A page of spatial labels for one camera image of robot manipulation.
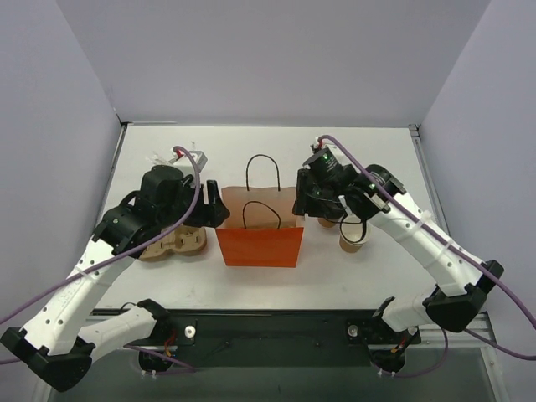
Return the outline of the brown paper coffee cup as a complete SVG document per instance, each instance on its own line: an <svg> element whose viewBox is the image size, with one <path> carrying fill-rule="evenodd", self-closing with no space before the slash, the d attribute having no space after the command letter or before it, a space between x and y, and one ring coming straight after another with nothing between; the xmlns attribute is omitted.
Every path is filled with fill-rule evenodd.
<svg viewBox="0 0 536 402"><path fill-rule="evenodd" d="M325 229L331 229L338 224L337 221L331 221L324 218L318 218L317 222Z"/></svg>

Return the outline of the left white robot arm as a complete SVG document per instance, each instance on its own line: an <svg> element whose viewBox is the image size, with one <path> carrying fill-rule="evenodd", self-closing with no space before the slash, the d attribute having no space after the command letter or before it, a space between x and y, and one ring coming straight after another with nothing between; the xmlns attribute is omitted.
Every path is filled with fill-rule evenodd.
<svg viewBox="0 0 536 402"><path fill-rule="evenodd" d="M66 285L22 327L10 327L2 345L58 392L76 386L101 357L128 343L163 343L172 331L169 312L146 299L105 322L86 320L113 282L174 224L220 226L229 216L216 181L199 182L158 165L138 190L106 211Z"/></svg>

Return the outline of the orange paper bag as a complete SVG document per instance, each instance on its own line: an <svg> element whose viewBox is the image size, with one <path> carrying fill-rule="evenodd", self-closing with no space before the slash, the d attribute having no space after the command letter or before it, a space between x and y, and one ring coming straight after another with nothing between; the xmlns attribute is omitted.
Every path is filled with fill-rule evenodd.
<svg viewBox="0 0 536 402"><path fill-rule="evenodd" d="M275 187L255 188L246 175L245 186L221 190L230 216L215 232L227 266L294 268L297 265L305 219L293 214L296 189L281 186L276 160L266 158L275 167Z"/></svg>

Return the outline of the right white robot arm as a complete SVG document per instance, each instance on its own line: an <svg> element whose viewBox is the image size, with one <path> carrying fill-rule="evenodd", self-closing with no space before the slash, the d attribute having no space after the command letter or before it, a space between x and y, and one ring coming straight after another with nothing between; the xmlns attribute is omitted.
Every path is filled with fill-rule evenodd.
<svg viewBox="0 0 536 402"><path fill-rule="evenodd" d="M449 332L464 331L495 286L493 279L504 272L495 260L465 262L461 247L386 168L370 164L359 173L342 165L329 148L315 152L298 170L293 213L327 220L354 215L389 235L435 280L431 294L409 301L392 296L382 303L371 330L383 342L432 323Z"/></svg>

